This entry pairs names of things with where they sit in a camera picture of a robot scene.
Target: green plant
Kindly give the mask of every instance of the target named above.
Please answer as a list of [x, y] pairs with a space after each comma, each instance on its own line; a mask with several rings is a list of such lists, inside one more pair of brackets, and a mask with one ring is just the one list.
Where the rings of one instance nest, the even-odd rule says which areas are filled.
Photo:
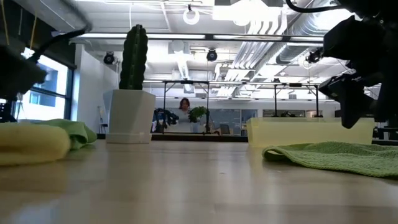
[[141, 25], [134, 26], [124, 41], [119, 89], [142, 90], [147, 61], [148, 36]]
[[204, 106], [195, 107], [194, 109], [189, 111], [189, 115], [188, 115], [189, 121], [192, 123], [197, 123], [198, 120], [203, 115], [206, 114], [206, 112], [207, 112], [207, 109]]

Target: security camera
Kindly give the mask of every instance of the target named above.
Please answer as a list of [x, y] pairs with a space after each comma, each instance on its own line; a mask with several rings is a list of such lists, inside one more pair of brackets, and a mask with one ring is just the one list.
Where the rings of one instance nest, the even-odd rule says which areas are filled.
[[214, 62], [217, 60], [217, 53], [215, 49], [209, 49], [209, 52], [207, 53], [207, 61], [209, 62]]
[[107, 65], [113, 65], [116, 62], [115, 57], [113, 56], [113, 52], [107, 52], [104, 57], [104, 63]]

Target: wooden table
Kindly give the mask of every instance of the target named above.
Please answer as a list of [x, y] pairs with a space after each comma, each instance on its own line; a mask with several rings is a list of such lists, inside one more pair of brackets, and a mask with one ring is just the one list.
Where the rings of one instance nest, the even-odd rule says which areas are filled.
[[398, 182], [263, 162], [243, 143], [98, 141], [0, 168], [0, 223], [398, 223]]

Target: yellow cloth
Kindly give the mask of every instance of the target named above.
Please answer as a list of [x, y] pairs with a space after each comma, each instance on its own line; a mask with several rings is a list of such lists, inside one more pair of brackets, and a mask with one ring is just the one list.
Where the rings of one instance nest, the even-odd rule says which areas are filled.
[[41, 124], [0, 124], [0, 166], [62, 159], [70, 148], [68, 133]]

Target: dark hair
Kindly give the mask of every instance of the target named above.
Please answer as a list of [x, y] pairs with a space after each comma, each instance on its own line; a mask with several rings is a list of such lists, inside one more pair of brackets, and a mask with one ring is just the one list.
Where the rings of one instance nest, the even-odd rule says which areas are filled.
[[187, 103], [188, 107], [190, 106], [189, 100], [187, 98], [182, 98], [182, 100], [180, 101], [180, 108], [179, 109], [182, 109], [182, 104], [183, 104], [184, 101]]

